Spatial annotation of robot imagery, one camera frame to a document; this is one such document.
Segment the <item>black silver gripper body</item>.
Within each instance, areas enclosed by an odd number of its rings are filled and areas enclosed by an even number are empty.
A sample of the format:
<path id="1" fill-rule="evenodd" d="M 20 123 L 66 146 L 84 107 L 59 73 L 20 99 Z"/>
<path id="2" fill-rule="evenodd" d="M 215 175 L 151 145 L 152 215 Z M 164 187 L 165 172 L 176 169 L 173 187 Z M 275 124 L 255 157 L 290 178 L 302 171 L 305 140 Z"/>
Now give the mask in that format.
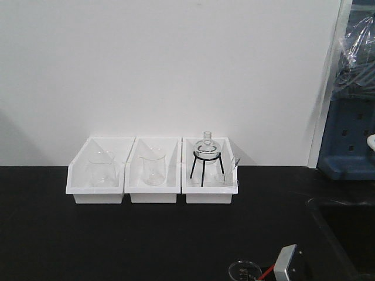
<path id="1" fill-rule="evenodd" d="M 273 269 L 265 280 L 308 280 L 307 269 L 304 254 L 299 245 L 288 245 L 281 249 Z"/>

